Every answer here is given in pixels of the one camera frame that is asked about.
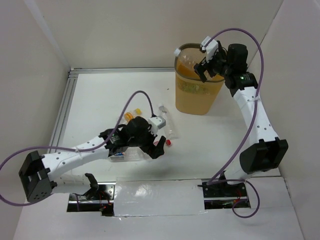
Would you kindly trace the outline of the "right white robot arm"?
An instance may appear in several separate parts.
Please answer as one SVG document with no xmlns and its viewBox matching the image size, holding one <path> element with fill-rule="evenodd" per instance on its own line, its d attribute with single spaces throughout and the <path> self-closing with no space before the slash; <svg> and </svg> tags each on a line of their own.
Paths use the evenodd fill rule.
<svg viewBox="0 0 320 240">
<path fill-rule="evenodd" d="M 254 174 L 278 168 L 289 145 L 273 129 L 260 98 L 256 77 L 247 70 L 247 47 L 233 43 L 224 49 L 216 41 L 201 43 L 200 51 L 205 57 L 194 65 L 195 73 L 202 81 L 206 80 L 206 74 L 224 78 L 247 127 L 240 146 L 248 142 L 249 147 L 245 150 L 238 147 L 230 160 L 208 181 L 212 185 L 224 179 L 219 182 L 218 190 L 223 196 L 230 196 L 236 189 L 237 179 L 247 180 Z"/>
</svg>

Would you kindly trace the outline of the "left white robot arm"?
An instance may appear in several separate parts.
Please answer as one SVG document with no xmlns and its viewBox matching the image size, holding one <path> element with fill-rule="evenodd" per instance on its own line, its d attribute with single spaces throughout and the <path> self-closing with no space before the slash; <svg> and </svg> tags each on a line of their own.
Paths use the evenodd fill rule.
<svg viewBox="0 0 320 240">
<path fill-rule="evenodd" d="M 158 130 L 166 125 L 160 116 L 149 119 L 135 117 L 115 130 L 107 129 L 98 136 L 73 147 L 71 151 L 57 151 L 40 155 L 30 152 L 20 170 L 19 177 L 29 203 L 37 203 L 51 194 L 79 194 L 87 200 L 97 197 L 100 186 L 92 173 L 69 175 L 68 172 L 87 163 L 107 159 L 138 147 L 152 159 L 162 156 L 166 138 L 154 144 Z"/>
</svg>

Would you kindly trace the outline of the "clear bottle white cap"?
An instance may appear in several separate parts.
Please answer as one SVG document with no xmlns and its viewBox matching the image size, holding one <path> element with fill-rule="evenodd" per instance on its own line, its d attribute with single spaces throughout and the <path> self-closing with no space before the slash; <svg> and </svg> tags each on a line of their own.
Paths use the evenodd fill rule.
<svg viewBox="0 0 320 240">
<path fill-rule="evenodd" d="M 159 116 L 165 120 L 164 133 L 167 139 L 176 140 L 179 138 L 178 131 L 176 129 L 174 120 L 170 111 L 165 107 L 163 103 L 158 106 Z"/>
</svg>

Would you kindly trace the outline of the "clear bottle blue-white cap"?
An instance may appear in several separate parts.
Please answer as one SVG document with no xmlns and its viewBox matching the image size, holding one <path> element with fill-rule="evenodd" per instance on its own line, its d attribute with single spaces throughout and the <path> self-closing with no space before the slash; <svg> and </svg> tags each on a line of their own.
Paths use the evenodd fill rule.
<svg viewBox="0 0 320 240">
<path fill-rule="evenodd" d="M 204 57 L 203 53 L 198 48 L 176 48 L 173 54 L 177 57 L 179 66 L 184 70 L 194 73 L 194 66 L 198 64 Z"/>
</svg>

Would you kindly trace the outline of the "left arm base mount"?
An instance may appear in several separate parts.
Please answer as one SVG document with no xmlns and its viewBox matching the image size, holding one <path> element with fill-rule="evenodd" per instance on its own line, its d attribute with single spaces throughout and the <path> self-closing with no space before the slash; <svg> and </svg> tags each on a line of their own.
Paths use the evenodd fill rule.
<svg viewBox="0 0 320 240">
<path fill-rule="evenodd" d="M 116 182 L 99 182 L 99 190 L 92 197 L 69 194 L 67 213 L 101 213 L 104 217 L 114 216 Z"/>
</svg>

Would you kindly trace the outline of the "red cap cola bottle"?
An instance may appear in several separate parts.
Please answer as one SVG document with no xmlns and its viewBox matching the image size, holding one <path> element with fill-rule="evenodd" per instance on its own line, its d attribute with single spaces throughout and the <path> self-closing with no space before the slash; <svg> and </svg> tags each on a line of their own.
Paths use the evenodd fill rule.
<svg viewBox="0 0 320 240">
<path fill-rule="evenodd" d="M 159 143 L 159 141 L 155 141 L 153 144 L 154 144 L 155 146 L 157 146 L 158 143 Z M 172 142 L 171 142 L 169 139 L 166 139 L 166 140 L 165 140 L 165 143 L 164 143 L 164 146 L 169 148 L 169 147 L 171 147 L 171 145 L 172 145 Z"/>
</svg>

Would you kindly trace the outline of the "clear bottle blue-orange label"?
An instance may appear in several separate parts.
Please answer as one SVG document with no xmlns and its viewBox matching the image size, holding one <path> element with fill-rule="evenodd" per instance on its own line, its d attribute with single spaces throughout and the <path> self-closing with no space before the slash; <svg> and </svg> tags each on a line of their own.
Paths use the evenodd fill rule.
<svg viewBox="0 0 320 240">
<path fill-rule="evenodd" d="M 119 152 L 110 156 L 109 160 L 113 163 L 137 162 L 143 160 L 144 158 L 144 153 L 139 147 L 130 147 L 124 152 Z"/>
</svg>

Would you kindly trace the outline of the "orange label small bottle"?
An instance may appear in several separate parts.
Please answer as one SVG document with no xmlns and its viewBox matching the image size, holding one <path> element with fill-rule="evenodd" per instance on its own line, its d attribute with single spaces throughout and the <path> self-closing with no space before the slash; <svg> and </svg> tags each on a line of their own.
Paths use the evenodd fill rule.
<svg viewBox="0 0 320 240">
<path fill-rule="evenodd" d="M 127 124 L 129 123 L 130 120 L 141 116 L 142 115 L 142 111 L 139 108 L 136 108 L 132 111 L 127 111 L 123 114 L 121 120 L 120 120 L 120 124 Z"/>
</svg>

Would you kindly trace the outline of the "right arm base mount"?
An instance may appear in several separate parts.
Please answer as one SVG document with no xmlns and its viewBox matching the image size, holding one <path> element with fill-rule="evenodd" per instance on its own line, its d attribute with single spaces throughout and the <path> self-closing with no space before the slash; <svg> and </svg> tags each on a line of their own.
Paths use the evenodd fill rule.
<svg viewBox="0 0 320 240">
<path fill-rule="evenodd" d="M 203 192 L 204 209 L 231 209 L 234 204 L 235 208 L 250 208 L 246 186 L 240 182 L 230 185 L 226 182 L 207 185 L 206 181 L 202 181 L 198 187 Z"/>
</svg>

